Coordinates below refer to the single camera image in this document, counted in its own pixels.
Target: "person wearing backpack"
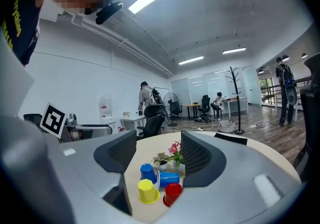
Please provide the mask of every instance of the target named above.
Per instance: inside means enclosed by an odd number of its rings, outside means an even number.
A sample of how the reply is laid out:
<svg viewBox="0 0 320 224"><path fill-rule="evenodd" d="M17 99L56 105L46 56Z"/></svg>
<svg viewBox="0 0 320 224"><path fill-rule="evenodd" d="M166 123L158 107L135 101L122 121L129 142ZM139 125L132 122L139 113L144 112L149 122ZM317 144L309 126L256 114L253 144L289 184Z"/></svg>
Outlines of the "person wearing backpack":
<svg viewBox="0 0 320 224"><path fill-rule="evenodd" d="M276 58L276 62L278 63L278 67L275 69L275 74L276 74L276 77L279 79L279 86L281 88L281 98L282 98L282 108L281 108L281 117L279 120L279 125L284 126L284 123L286 121L287 103L288 103L286 86L292 86L295 84L295 82L294 82L290 67L284 64L280 57ZM294 116L294 106L292 104L289 104L289 111L287 116L288 125L292 124L293 116Z"/></svg>

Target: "potted plant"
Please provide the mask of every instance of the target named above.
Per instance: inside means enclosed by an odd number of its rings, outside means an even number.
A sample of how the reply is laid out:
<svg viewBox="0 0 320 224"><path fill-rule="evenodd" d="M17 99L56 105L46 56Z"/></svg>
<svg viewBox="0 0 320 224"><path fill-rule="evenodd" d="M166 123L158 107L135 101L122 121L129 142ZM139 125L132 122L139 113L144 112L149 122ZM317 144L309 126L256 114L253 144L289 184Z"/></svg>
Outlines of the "potted plant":
<svg viewBox="0 0 320 224"><path fill-rule="evenodd" d="M174 168L179 172L184 173L186 167L185 160L181 152L181 142L175 141L175 143L173 143L168 150L171 156L167 159L167 161L172 161Z"/></svg>
<svg viewBox="0 0 320 224"><path fill-rule="evenodd" d="M156 157L153 158L153 166L157 167L160 171L167 169L167 161L169 156L163 153L157 153Z"/></svg>

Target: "white pot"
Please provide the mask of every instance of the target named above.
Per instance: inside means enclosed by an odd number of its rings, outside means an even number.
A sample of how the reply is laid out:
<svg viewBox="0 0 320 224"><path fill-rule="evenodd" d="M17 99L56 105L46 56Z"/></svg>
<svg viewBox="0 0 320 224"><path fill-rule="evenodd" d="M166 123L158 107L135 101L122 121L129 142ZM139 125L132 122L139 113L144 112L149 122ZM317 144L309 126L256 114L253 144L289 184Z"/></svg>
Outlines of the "white pot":
<svg viewBox="0 0 320 224"><path fill-rule="evenodd" d="M175 170L177 170L177 171L179 171L181 173L185 173L186 166L184 164L180 163L179 167L176 168L176 160L173 160L172 163L173 163L173 167L174 167Z"/></svg>
<svg viewBox="0 0 320 224"><path fill-rule="evenodd" d="M158 165L157 166L157 169L159 170L159 171L165 171L166 169L167 169L167 164L168 164L168 162L166 162L165 164L162 164L162 165Z"/></svg>

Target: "blue cup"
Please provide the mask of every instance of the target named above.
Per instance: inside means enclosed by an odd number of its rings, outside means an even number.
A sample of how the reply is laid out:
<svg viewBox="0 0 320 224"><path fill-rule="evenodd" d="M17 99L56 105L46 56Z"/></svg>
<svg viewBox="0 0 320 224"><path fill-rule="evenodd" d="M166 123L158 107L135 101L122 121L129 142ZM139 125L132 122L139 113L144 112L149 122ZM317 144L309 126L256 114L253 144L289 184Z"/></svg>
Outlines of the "blue cup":
<svg viewBox="0 0 320 224"><path fill-rule="evenodd" d="M152 181L153 184L157 182L157 175L151 164L145 163L140 167L141 180L147 179Z"/></svg>
<svg viewBox="0 0 320 224"><path fill-rule="evenodd" d="M172 173L172 172L165 172L165 171L158 171L159 176L159 188L165 188L171 183L177 183L180 182L180 176L178 173Z"/></svg>

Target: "round table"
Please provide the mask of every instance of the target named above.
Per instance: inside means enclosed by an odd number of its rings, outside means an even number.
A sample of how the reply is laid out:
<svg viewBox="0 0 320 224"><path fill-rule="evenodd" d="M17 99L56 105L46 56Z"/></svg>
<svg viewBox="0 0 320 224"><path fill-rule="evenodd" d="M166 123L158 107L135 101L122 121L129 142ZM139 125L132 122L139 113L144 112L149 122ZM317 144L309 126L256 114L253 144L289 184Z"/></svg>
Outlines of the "round table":
<svg viewBox="0 0 320 224"><path fill-rule="evenodd" d="M215 136L216 132L213 131L197 131L196 133L202 133L209 136ZM243 136L238 136L235 134L226 134L226 136L245 138ZM271 147L258 142L256 140L246 138L247 147L253 148L276 165L282 168L285 172L291 175L294 179L301 182L300 177L294 167L290 162L284 158L280 153L272 149ZM154 223L156 222L165 212L169 209L163 203L163 197L165 190L161 188L160 198L157 202L153 204L144 204L139 201L138 198L138 182L140 181L140 167L143 164L153 164L152 159L157 155L157 153L165 152L168 154L168 149L171 144L181 140L181 132L161 134L158 136L145 138L137 141L136 152L124 173L125 184L127 188L128 197L132 207L132 217L144 223ZM168 163L168 169L165 172L176 172L172 163ZM180 173L180 184L183 183L183 174Z"/></svg>

